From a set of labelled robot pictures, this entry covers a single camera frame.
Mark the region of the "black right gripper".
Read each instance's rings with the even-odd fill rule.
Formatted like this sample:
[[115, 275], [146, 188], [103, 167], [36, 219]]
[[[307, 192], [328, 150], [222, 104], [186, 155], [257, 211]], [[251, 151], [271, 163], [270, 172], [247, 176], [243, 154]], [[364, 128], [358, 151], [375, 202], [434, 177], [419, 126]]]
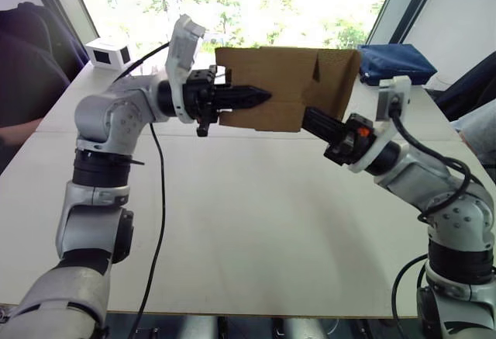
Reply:
[[373, 122], [356, 113], [343, 124], [320, 109], [307, 107], [301, 127], [329, 143], [324, 156], [338, 165], [358, 162], [376, 140]]

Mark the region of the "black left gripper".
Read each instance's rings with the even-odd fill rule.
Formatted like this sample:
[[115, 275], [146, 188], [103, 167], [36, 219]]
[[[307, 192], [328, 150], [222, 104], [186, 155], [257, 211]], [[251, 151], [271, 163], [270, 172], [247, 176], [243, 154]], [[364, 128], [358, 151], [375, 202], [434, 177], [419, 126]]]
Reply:
[[252, 85], [215, 84], [218, 67], [193, 70], [184, 84], [184, 107], [198, 123], [196, 133], [207, 137], [221, 110], [252, 109], [270, 99], [272, 94]]

